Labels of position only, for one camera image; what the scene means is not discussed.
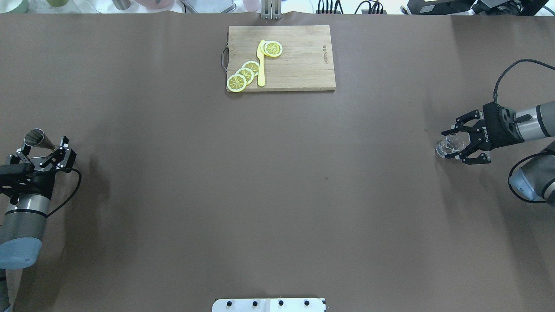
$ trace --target knife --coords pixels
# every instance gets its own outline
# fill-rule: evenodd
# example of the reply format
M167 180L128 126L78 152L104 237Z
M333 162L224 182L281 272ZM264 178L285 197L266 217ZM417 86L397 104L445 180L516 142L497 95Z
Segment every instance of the knife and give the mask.
M264 53L262 52L262 48L264 45L265 40L261 40L258 44L258 49L256 49L256 57L258 57L258 79L256 83L263 87L266 84L266 76L264 76Z

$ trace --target cutting board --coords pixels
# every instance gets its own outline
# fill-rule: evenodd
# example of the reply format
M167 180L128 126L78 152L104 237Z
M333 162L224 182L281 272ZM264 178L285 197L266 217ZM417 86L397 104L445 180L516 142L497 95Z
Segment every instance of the cutting board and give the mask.
M334 54L328 25L230 26L227 78L245 62L258 62L256 49L262 39L278 41L283 52L276 58L264 58L266 85L259 87L255 77L243 92L335 90Z

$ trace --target bundle of cables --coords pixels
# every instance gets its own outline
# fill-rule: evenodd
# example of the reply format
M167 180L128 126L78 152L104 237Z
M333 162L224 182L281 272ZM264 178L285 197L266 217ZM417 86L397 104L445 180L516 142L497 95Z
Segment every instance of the bundle of cables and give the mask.
M359 11L360 6L363 3L368 3L368 14L383 14L384 13L384 5L380 3L379 0L368 0L362 1L358 7L356 7L355 14Z
M318 1L318 11L316 11L316 13L318 14L337 14L337 8L339 7L339 12L341 12L341 14L343 14L343 6L341 5L341 1L340 0L336 0L335 1L335 7L334 7L334 0L326 0L326 6L324 7L324 0L319 0Z

